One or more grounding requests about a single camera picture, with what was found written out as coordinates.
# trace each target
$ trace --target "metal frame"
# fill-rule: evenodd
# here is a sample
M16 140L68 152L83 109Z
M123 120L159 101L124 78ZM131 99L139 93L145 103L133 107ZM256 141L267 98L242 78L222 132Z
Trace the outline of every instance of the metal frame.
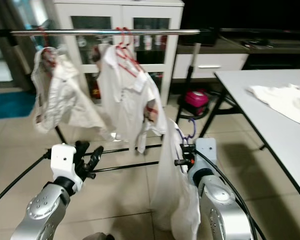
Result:
M13 44L12 46L17 45L17 41L15 39L15 36L42 36L42 35L72 35L72 36L78 36L78 35L84 35L84 36L114 36L114 35L197 35L200 34L201 31L198 29L149 29L149 30L142 30L142 29L137 29L137 30L131 30L131 31L119 31L119 30L108 30L108 29L55 29L55 30L9 30L9 29L0 29L0 37L6 37L8 38ZM188 74L186 77L185 81L185 86L184 86L184 92L181 95L181 104L179 106L178 114L176 117L176 123L178 123L180 118L189 118L187 116L181 115L181 111L183 109L183 102L184 98L187 92L187 89L189 87L190 81L191 81L191 76L192 72L194 69L194 64L197 59L197 55L200 50L201 46L201 41L198 41L199 43L196 43L194 45L193 49L193 55L192 55L192 60L191 64L188 68ZM63 133L61 132L60 128L58 126L55 127L56 134L60 138L62 143L67 143ZM161 147L161 144L156 144L156 145L147 145L145 146L146 149L150 148L157 148ZM109 153L117 153L117 152L124 152L128 151L129 148L119 148L119 149L114 149L114 150L106 150L103 152L103 154L109 154ZM92 152L88 152L85 154L85 156L90 156ZM131 164L131 165L124 165L124 166L116 166L116 167L110 167L110 168L103 168L103 169L96 169L93 172L98 173L98 172L105 172L105 171L111 171L111 170L119 170L119 169L128 169L128 168L135 168L135 167L142 167L142 166L148 166L148 165L154 165L158 164L158 161L153 161L153 162L144 162L144 163L139 163L139 164Z

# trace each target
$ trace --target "white table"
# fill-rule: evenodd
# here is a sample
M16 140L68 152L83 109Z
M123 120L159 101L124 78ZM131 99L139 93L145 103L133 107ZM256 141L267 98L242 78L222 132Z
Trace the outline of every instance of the white table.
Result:
M300 194L300 124L273 110L246 90L254 85L300 85L300 69L217 71L215 75L224 90L200 137L206 133L215 115L242 113ZM226 94L235 100L237 107L219 109Z

